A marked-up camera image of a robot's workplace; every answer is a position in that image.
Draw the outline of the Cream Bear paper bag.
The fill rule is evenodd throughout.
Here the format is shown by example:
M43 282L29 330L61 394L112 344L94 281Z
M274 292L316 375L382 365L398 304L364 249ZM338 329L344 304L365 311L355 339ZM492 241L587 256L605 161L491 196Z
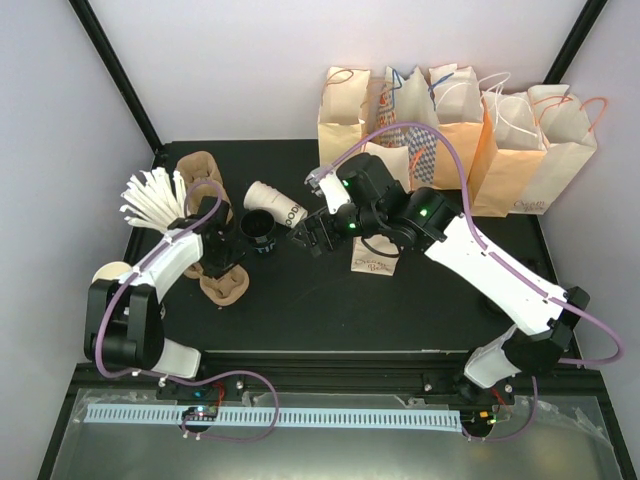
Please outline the Cream Bear paper bag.
M391 277L404 251L423 252L442 238L443 200L430 188L410 188L408 147L368 141L339 176L355 204L345 221L354 235L353 272Z

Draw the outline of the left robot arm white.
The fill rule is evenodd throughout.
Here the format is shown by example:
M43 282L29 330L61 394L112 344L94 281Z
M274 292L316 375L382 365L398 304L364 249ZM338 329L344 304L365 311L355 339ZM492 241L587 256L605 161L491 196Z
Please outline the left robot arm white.
M163 298L183 276L194 278L209 300L224 307L247 291L240 265L245 251L228 221L230 204L217 196L200 200L197 212L178 218L136 265L113 279L96 279L88 290L84 353L104 376L149 371L179 378L193 399L214 388L213 372L200 365L201 352L166 337Z

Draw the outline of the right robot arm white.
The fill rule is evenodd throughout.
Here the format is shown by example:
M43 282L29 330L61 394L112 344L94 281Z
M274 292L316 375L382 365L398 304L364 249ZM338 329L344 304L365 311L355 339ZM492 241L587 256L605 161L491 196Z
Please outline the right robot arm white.
M318 181L325 207L298 222L290 239L313 256L346 241L381 235L398 249L413 249L462 277L512 321L476 348L454 379L457 396L476 403L496 383L519 373L537 376L564 362L564 351L589 296L564 290L473 231L473 224L443 194L421 187L411 193L381 158L369 153L347 160Z

